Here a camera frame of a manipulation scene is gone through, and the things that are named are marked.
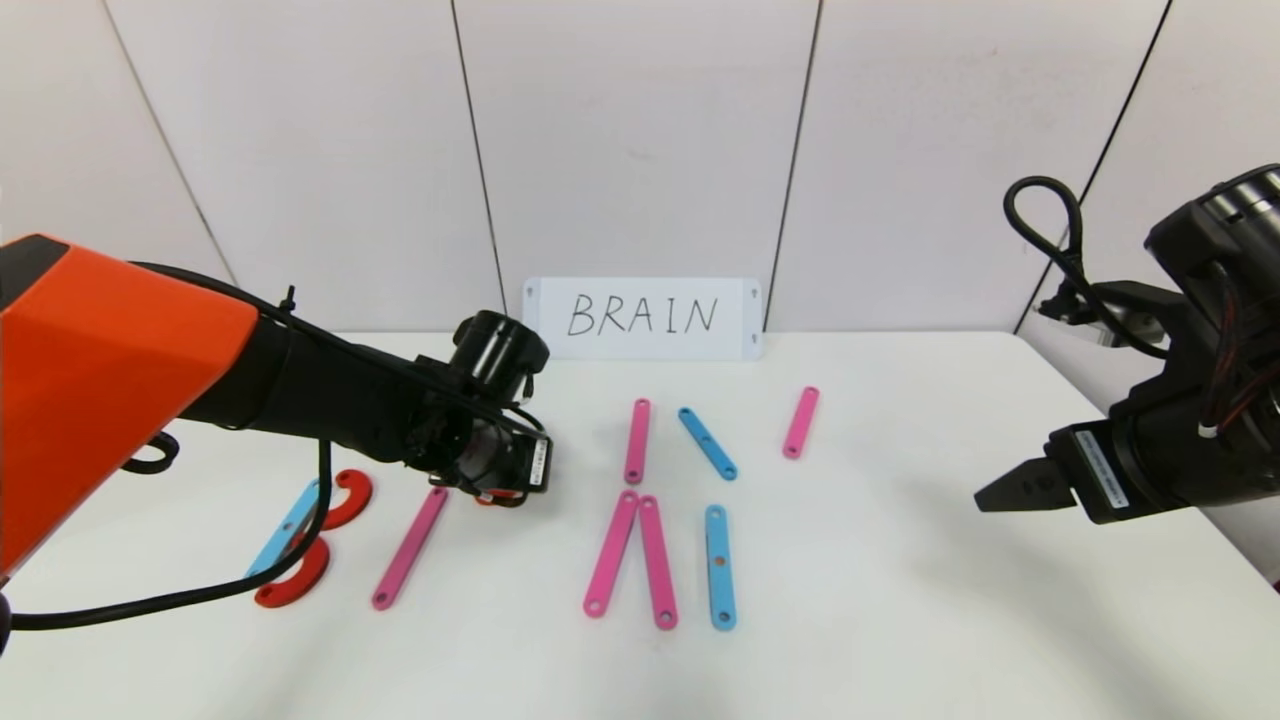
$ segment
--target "red hook-shaped piece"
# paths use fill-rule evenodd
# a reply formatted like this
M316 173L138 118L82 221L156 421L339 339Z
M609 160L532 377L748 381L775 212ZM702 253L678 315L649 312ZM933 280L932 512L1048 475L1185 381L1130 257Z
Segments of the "red hook-shaped piece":
M257 588L253 602L262 607L284 607L307 594L307 591L324 577L326 568L329 568L329 543L317 537L316 542L307 548L307 553L302 556L302 561L298 562L298 571L287 580L268 583Z
M334 478L338 487L348 491L347 500L338 507L330 507L325 515L321 530L340 528L356 519L369 506L374 497L374 482L360 470L343 470Z

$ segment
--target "orange robotic arm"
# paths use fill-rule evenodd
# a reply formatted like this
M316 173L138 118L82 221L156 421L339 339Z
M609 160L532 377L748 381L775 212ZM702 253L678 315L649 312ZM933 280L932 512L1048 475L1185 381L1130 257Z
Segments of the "orange robotic arm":
M178 446L174 418L321 441L430 473L486 505L545 492L552 442L516 407L548 357L520 323L463 320L448 363L352 345L234 286L131 264L29 236L0 246L0 585L118 469L159 471ZM525 421L504 415L512 410ZM160 462L132 460L143 445ZM275 568L214 588L58 615L13 615L14 629L118 620L252 589ZM0 598L0 650L9 626Z

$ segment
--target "panel seam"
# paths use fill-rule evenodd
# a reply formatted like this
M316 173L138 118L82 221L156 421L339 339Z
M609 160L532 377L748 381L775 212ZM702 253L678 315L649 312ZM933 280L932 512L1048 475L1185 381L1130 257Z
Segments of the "panel seam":
M782 195L782 217L778 220L778 241L773 246L773 268L769 272L769 292L764 300L764 323L762 329L769 329L769 313L773 310L773 288L778 286L778 260L782 258L782 236L787 229L787 210L791 208L791 184L796 177L796 156L800 154L800 133L804 131L804 111L809 102L809 81L813 78L813 59L818 51L818 28L822 26L822 6L826 0L818 0L818 10L813 18L813 37L809 41L809 64L804 72L804 90L800 91L800 113L796 118L796 136L791 145L791 167L787 169L787 188Z
M1124 104L1120 105L1120 114L1116 115L1115 123L1111 124L1111 132L1107 135L1107 141L1102 143L1102 152L1098 154L1097 163L1093 164L1093 172L1089 173L1089 179L1084 182L1084 190L1080 191L1080 208L1083 210L1084 201L1089 197L1089 190L1093 187L1093 181L1098 177L1098 170L1102 169L1102 161L1107 156L1107 151L1111 150L1111 143L1116 138L1116 132L1120 129L1120 123L1124 120L1125 113L1129 111L1129 102L1133 101L1134 94L1138 91L1138 83L1142 81L1142 74L1147 72L1147 63L1151 60L1152 53L1156 50L1156 41L1160 40L1160 32L1165 28L1165 20L1169 18L1169 10L1172 9L1174 0L1165 1L1165 9L1160 13L1160 22L1156 23L1156 32L1151 35L1151 42L1147 44L1147 53L1142 56L1142 63L1138 65L1138 74L1134 76L1133 83L1129 85L1129 92L1125 95ZM1066 229L1062 229L1062 236L1057 240L1057 246L1062 247L1066 241ZM1023 313L1018 316L1018 324L1014 325L1014 333L1018 334L1023 329L1023 324L1027 323L1027 318L1032 313L1032 306L1036 305L1036 297L1039 296L1041 290L1044 287L1044 281L1048 279L1048 272L1053 268L1052 260L1044 261L1044 269L1041 270L1039 281L1036 282L1036 287L1032 288L1030 297L1027 299L1027 306L1023 307Z
M467 78L467 59L462 53L462 26L458 23L458 6L456 0L449 0L449 12L453 13L453 37L458 42L458 65L462 68L462 90L467 96L467 117L471 119L471 140L476 149L476 168L480 169L480 192L484 195L484 215L489 224L489 246L493 249L493 268L498 273L498 295L502 297L502 311L509 315L507 307L507 284L502 281L502 260L498 256L498 236L493 231L493 209L489 205L489 182L484 174L484 156L480 152L480 131L476 129L476 109L471 102L471 81Z
M142 78L138 76L138 68L133 64L133 56L129 55L129 49L124 45L124 37L120 35L120 27L115 22L115 15L111 14L111 6L106 0L101 0L102 12L106 13L106 20L111 24L111 33L115 35L115 42L120 47L120 53L124 55L124 61L129 67L129 74L133 76L133 83L138 88L138 94L142 95L142 104L147 109L147 115L151 117L151 124L155 126L156 133L160 136L160 142L164 143L165 152L169 154L169 161L173 163L174 170L178 173L178 179L182 181L182 187L187 193L187 199L191 201L191 206L196 210L196 217L200 218L200 224L205 228L205 234L209 236L209 241L214 245L214 252L218 255L218 260L223 264L223 269L227 270L227 277L230 278L232 284L239 286L236 279L236 272L232 270L230 263L227 261L227 254L223 252L223 246L218 243L218 236L214 234L214 229L209 225L209 219L205 218L205 211L200 208L200 201L196 200L196 193L191 190L191 183L187 181L187 173L182 170L182 164L178 163L178 155L173 151L173 145L169 142L169 136L164 132L164 126L160 124L160 118L156 115L155 106L151 104L151 97L147 95L146 87L142 86Z

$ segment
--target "orange arm casing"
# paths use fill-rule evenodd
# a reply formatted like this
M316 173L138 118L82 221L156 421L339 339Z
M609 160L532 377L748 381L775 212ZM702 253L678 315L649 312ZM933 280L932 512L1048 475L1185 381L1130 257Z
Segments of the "orange arm casing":
M0 575L216 382L259 316L44 236L0 252L18 243L65 251L15 299L0 288Z

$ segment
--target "robotic arm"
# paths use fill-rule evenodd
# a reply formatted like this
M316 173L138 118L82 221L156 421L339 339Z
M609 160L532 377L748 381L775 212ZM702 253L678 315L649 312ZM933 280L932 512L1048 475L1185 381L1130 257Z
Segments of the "robotic arm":
M1033 186L1066 204L1066 251L1018 217L1014 197ZM1005 213L1066 274L1041 314L1100 325L1108 345L1133 346L1165 368L1112 405L1107 419L1051 433L1044 457L978 491L978 509L1052 510L1079 501L1101 524L1280 492L1280 165L1217 184L1152 228L1146 247L1181 293L1135 282L1089 284L1079 204L1051 178L1015 183ZM1167 351L1151 345L1164 333Z
M448 363L408 361L343 341L293 309L293 288L270 305L196 273L44 236L0 247L0 587L111 473L166 469L178 442L163 428L174 418L315 438L323 479L335 442L485 505L516 507L547 491L552 439L518 407L548 359L532 331L480 311L458 327ZM163 457L133 459L147 445ZM77 626L265 584L319 533L328 483L320 496L297 546L243 580L44 616L10 618L0 597L0 650L10 621Z

